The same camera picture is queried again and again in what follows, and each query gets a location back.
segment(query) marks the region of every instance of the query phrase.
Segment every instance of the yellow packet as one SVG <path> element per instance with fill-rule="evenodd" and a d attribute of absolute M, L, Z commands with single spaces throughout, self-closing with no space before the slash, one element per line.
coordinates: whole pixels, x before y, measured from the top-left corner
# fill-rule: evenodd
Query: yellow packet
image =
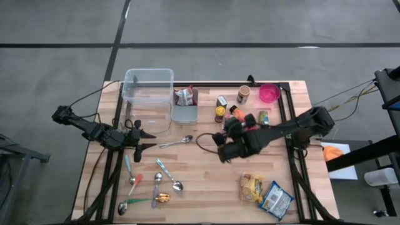
<path fill-rule="evenodd" d="M 262 203 L 263 197 L 261 192 L 263 191 L 263 177 L 254 176 L 252 174 L 244 172 L 240 177 L 240 199 L 243 201 L 251 201 Z"/>

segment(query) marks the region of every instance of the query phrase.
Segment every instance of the plastic bin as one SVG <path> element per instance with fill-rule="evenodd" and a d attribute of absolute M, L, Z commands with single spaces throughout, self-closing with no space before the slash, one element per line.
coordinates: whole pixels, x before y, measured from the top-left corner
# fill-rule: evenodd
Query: plastic bin
<path fill-rule="evenodd" d="M 171 69 L 130 69 L 125 74 L 122 98 L 131 104 L 172 103 Z"/>
<path fill-rule="evenodd" d="M 197 103 L 196 106 L 177 106 L 175 105 L 176 100 L 172 104 L 171 119 L 178 125 L 195 125 L 198 121 L 199 114 L 199 91 L 193 88 L 193 98 Z"/>

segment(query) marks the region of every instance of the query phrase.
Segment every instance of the blue package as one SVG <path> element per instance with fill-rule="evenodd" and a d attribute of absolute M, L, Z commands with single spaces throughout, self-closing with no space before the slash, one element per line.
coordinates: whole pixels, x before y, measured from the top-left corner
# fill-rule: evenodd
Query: blue package
<path fill-rule="evenodd" d="M 294 200 L 290 194 L 283 190 L 276 181 L 273 181 L 264 201 L 258 206 L 280 221 L 289 209 L 290 203 Z"/>

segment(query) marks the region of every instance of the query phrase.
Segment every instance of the gold object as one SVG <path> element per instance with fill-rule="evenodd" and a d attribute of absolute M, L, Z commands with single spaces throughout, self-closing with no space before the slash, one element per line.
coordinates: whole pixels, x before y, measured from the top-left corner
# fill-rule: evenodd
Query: gold object
<path fill-rule="evenodd" d="M 156 201 L 159 203 L 166 203 L 171 200 L 171 196 L 166 193 L 159 193 L 156 197 Z"/>

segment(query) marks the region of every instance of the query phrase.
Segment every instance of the food packet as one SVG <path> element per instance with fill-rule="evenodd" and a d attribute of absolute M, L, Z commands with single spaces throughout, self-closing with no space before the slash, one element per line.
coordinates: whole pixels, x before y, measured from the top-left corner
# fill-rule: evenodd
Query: food packet
<path fill-rule="evenodd" d="M 244 172 L 240 177 L 240 199 L 242 201 L 258 201 L 258 203 L 261 203 L 263 201 L 261 196 L 263 179 L 261 176 L 254 176 Z"/>
<path fill-rule="evenodd" d="M 285 216 L 293 200 L 294 198 L 290 194 L 273 181 L 271 188 L 264 197 L 264 201 L 258 207 L 275 216 L 280 221 Z"/>
<path fill-rule="evenodd" d="M 187 88 L 175 90 L 176 104 L 178 106 L 195 106 L 196 102 L 194 100 L 193 85 Z"/>

